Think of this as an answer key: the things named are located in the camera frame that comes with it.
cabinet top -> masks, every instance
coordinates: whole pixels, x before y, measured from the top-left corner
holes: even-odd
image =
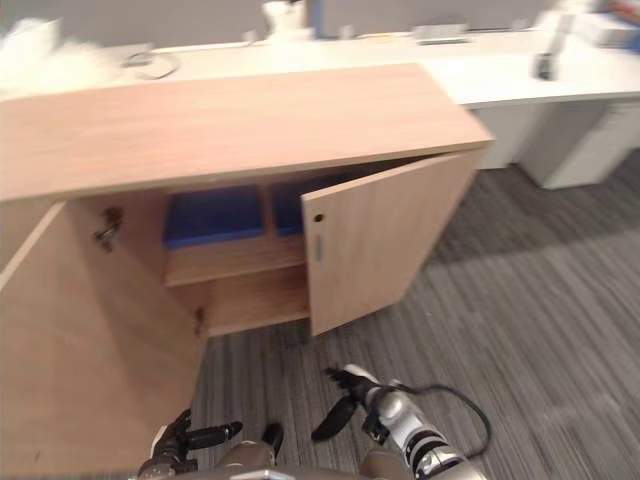
[[[65,93],[1,107],[0,197],[73,197],[478,148],[415,64]]]

white desk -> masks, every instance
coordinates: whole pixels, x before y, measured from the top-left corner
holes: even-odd
[[[534,78],[531,75],[533,57],[543,51],[549,41],[550,32],[541,28],[524,32],[477,34],[472,36],[469,43],[450,45],[418,46],[408,37],[397,37],[163,49],[176,55],[181,66],[174,74],[157,81],[417,62],[451,98],[476,111],[493,131],[498,141],[489,152],[485,167],[496,168],[517,160],[518,152],[527,145],[540,119],[549,114],[550,106],[568,101],[640,100],[640,55],[625,50],[594,48],[575,36],[567,38],[558,62],[557,79],[548,82]],[[122,70],[117,78],[100,86],[146,83],[149,81],[138,77],[140,72],[154,75],[165,69],[164,62],[158,60],[148,67]],[[629,135],[633,140],[633,132],[627,132],[627,137]],[[615,144],[615,140],[615,135],[613,139],[609,135],[610,144]],[[632,141],[630,145],[619,146],[619,150],[628,150],[633,146]],[[556,179],[553,185],[547,184],[546,179],[553,170],[548,162],[543,170],[535,167],[530,169],[528,165],[525,165],[525,170],[538,183],[548,187],[595,183],[615,166],[609,164],[621,160],[620,153],[612,157],[615,158],[598,160],[606,163],[607,168],[600,168],[597,174],[591,176],[588,172],[582,172],[577,183],[571,179]],[[536,162],[535,159],[529,160],[529,163]],[[592,165],[593,162],[592,159],[587,163]],[[576,165],[574,169],[579,170],[580,162]]]

black cable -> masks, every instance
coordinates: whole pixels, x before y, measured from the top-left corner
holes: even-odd
[[[140,78],[142,80],[160,80],[161,78],[166,78],[169,75],[171,75],[172,73],[177,72],[178,69],[180,68],[180,59],[176,55],[173,55],[173,54],[170,54],[170,53],[166,53],[166,52],[164,52],[164,53],[156,53],[156,52],[138,52],[138,53],[134,53],[133,55],[127,57],[124,60],[124,62],[122,63],[122,66],[124,68],[143,67],[143,66],[150,65],[158,57],[164,58],[165,60],[167,60],[171,64],[171,67],[169,68],[169,70],[166,73],[163,73],[162,75],[158,75],[158,76],[147,75],[145,73],[138,74],[137,75],[138,78]]]
[[[454,397],[458,398],[458,400],[461,400],[467,407],[473,410],[473,412],[478,416],[478,418],[480,418],[480,421],[482,421],[482,424],[484,425],[484,429],[486,432],[486,437],[482,442],[482,445],[472,450],[469,453],[465,453],[464,456],[468,459],[472,459],[472,458],[484,455],[489,449],[489,446],[491,445],[491,440],[493,439],[493,428],[491,427],[491,422],[489,421],[489,418],[487,417],[487,415],[482,411],[482,409],[473,400],[471,400],[464,393],[462,393],[460,390],[457,390],[453,387],[449,387],[448,385],[441,385],[439,383],[424,385],[422,387],[408,387],[407,385],[399,383],[396,385],[390,385],[390,387],[392,389],[399,390],[401,392],[405,392],[405,393],[416,395],[416,396],[441,391],[441,392],[450,393]]]

cabinet shelf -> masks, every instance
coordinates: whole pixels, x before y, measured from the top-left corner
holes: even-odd
[[[181,248],[169,253],[169,287],[276,270],[305,263],[304,237],[267,235],[233,242]]]
[[[309,316],[304,265],[222,278],[211,283],[209,336],[290,322]]]

door handle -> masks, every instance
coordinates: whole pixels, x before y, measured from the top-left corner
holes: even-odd
[[[322,235],[320,235],[319,233],[316,233],[316,238],[315,238],[315,255],[316,255],[316,262],[320,263],[322,261],[322,254],[323,254],[323,245],[322,245]]]

